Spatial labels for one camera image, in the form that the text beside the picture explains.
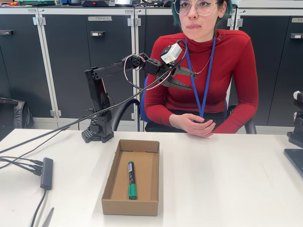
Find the person's right hand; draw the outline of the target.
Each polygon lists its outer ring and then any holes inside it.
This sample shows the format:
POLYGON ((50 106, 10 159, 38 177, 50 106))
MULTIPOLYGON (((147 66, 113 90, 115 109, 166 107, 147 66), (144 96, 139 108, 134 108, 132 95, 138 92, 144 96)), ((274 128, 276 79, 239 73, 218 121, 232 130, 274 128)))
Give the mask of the person's right hand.
POLYGON ((181 115, 172 114, 169 117, 169 123, 172 127, 184 130, 190 135, 198 137, 209 137, 215 128, 213 120, 205 121, 203 117, 185 113, 181 115))

